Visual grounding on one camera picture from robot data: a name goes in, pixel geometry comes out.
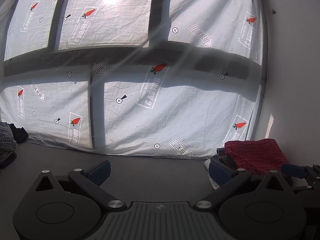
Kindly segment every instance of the wall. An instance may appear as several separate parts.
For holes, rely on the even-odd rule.
[[[267,83],[254,140],[274,138],[292,164],[320,165],[320,0],[265,4]]]

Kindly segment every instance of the stack of clothing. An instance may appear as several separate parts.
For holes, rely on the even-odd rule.
[[[228,141],[224,148],[217,149],[217,154],[211,157],[232,170],[244,168],[253,175],[266,175],[269,170],[281,173],[281,165],[289,163],[281,152],[276,140],[262,139],[259,141]],[[282,174],[290,187],[293,186],[291,176]]]
[[[17,142],[22,143],[28,136],[23,127],[16,128],[13,123],[0,122],[0,169],[16,159]]]

